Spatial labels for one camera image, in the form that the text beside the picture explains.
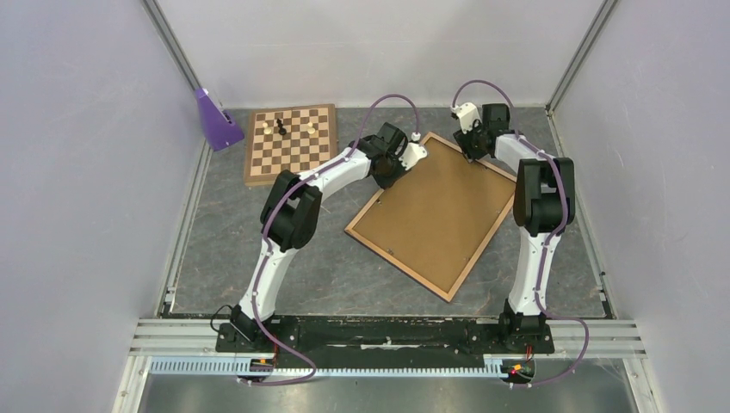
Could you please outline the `wooden chessboard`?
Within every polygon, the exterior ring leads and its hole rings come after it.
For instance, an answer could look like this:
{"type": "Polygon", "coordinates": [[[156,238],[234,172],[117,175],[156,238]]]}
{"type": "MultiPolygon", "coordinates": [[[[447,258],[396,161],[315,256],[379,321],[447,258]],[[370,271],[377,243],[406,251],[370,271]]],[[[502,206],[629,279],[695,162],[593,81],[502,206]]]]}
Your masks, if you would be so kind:
{"type": "Polygon", "coordinates": [[[332,103],[286,108],[260,108],[249,114],[244,158],[244,184],[271,185],[280,172],[295,174],[319,167],[338,154],[336,106],[332,103]],[[282,119],[288,130],[278,133],[275,120],[282,119]],[[272,133],[263,134],[268,122],[272,133]],[[316,133],[307,133],[312,122],[316,133]]]}

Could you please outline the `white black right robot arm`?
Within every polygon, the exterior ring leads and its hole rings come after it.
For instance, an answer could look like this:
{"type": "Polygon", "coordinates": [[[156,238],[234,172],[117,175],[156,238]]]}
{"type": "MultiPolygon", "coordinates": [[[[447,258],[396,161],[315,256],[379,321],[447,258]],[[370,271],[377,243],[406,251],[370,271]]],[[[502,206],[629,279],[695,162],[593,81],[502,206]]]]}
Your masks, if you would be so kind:
{"type": "Polygon", "coordinates": [[[454,105],[454,138],[470,162],[489,156],[517,174],[513,217],[520,230],[517,277],[499,316],[499,344],[518,351],[548,335],[546,289],[556,246],[574,218],[574,163],[553,157],[510,127],[505,104],[454,105]]]}

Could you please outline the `purple wedge stand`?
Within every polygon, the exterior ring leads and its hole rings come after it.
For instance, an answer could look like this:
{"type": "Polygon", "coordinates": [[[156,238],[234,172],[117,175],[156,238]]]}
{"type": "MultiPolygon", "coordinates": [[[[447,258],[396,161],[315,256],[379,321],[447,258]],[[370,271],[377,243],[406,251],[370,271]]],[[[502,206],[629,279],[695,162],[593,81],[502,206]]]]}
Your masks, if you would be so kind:
{"type": "Polygon", "coordinates": [[[205,88],[195,90],[201,129],[213,151],[223,151],[244,140],[244,131],[233,117],[219,108],[205,88]]]}

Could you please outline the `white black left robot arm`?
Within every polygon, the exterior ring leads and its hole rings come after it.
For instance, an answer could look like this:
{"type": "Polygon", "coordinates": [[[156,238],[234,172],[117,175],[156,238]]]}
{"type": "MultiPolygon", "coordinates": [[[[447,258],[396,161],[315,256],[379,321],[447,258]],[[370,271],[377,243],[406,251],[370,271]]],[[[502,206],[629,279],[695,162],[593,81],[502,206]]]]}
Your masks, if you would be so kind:
{"type": "Polygon", "coordinates": [[[256,269],[242,299],[232,308],[231,325],[250,351],[265,348],[275,303],[288,267],[312,239],[322,203],[353,182],[374,178],[390,188],[428,152],[421,134],[405,134],[386,122],[380,130],[352,141],[331,160],[305,172],[282,171],[275,179],[262,213],[262,243],[256,269]]]}

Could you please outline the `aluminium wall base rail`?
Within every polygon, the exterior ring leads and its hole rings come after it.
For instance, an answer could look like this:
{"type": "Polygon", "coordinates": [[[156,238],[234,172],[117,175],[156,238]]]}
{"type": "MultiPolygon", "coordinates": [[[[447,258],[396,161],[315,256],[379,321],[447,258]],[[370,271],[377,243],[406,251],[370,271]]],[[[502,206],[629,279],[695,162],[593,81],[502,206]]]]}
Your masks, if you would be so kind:
{"type": "Polygon", "coordinates": [[[209,145],[203,142],[200,152],[195,159],[193,173],[185,190],[185,197],[183,198],[182,210],[176,225],[176,231],[173,233],[173,243],[164,266],[164,283],[159,293],[158,305],[154,312],[155,317],[162,317],[167,314],[175,303],[180,270],[212,152],[213,150],[209,145]]]}

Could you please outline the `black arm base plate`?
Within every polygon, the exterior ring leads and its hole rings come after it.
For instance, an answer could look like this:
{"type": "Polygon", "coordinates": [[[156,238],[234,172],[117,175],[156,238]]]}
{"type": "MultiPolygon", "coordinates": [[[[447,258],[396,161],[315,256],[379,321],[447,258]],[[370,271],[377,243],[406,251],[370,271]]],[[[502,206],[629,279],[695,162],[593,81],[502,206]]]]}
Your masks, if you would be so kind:
{"type": "Polygon", "coordinates": [[[270,317],[262,325],[245,315],[217,328],[218,352],[269,352],[281,346],[302,354],[319,348],[457,348],[469,354],[553,354],[553,335],[541,326],[514,327],[504,319],[475,317],[270,317]]]}

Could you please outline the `black chess piece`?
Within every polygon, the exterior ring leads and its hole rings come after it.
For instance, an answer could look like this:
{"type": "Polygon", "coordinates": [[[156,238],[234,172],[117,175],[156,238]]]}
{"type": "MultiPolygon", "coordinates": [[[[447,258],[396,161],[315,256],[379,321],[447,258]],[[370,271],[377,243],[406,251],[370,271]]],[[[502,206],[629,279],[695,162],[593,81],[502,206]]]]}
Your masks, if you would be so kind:
{"type": "Polygon", "coordinates": [[[276,122],[276,125],[277,125],[277,128],[278,128],[278,133],[281,136],[285,136],[288,133],[288,130],[284,126],[283,120],[282,119],[276,119],[275,122],[276,122]]]}

